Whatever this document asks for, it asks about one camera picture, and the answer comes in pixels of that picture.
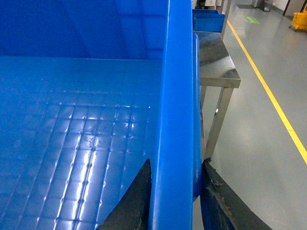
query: person's leg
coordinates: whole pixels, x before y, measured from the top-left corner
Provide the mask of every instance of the person's leg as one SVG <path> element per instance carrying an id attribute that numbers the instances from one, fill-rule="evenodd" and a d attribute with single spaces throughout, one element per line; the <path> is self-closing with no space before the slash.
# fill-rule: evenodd
<path id="1" fill-rule="evenodd" d="M 216 9 L 220 12 L 220 13 L 222 13 L 222 0 L 216 0 L 216 2 L 215 2 L 215 5 L 216 5 Z"/>
<path id="2" fill-rule="evenodd" d="M 215 10 L 215 2 L 215 0 L 206 0 L 205 6 L 207 6 L 209 10 Z"/>

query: table top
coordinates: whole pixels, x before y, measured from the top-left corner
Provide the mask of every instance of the table top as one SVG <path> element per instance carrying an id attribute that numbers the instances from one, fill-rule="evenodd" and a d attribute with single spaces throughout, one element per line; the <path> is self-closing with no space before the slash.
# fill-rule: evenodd
<path id="1" fill-rule="evenodd" d="M 241 79 L 220 33 L 195 31 L 200 41 L 200 83 L 239 88 Z"/>

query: yellow mop bucket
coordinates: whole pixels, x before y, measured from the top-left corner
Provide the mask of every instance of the yellow mop bucket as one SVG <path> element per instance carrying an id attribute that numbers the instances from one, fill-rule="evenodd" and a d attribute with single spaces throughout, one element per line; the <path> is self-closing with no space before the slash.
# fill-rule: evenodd
<path id="1" fill-rule="evenodd" d="M 294 27 L 295 30 L 307 30 L 307 6 L 302 13 L 294 13 L 291 26 Z"/>

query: green floor marking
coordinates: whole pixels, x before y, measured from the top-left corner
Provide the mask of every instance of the green floor marking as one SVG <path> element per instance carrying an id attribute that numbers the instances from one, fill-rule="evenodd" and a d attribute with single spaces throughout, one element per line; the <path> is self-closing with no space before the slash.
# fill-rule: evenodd
<path id="1" fill-rule="evenodd" d="M 244 16 L 244 18 L 248 23 L 259 24 L 259 22 L 254 17 Z"/>

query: blue storage box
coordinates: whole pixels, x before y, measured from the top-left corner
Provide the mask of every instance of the blue storage box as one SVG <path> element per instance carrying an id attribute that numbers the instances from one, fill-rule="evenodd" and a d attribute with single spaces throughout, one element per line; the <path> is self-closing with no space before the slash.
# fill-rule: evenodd
<path id="1" fill-rule="evenodd" d="M 149 229 L 191 229 L 201 188 L 191 3 L 0 5 L 0 229 L 94 230 L 147 158 Z"/>
<path id="2" fill-rule="evenodd" d="M 192 11 L 193 30 L 205 32 L 222 32 L 225 15 L 220 14 L 217 10 L 200 10 Z"/>

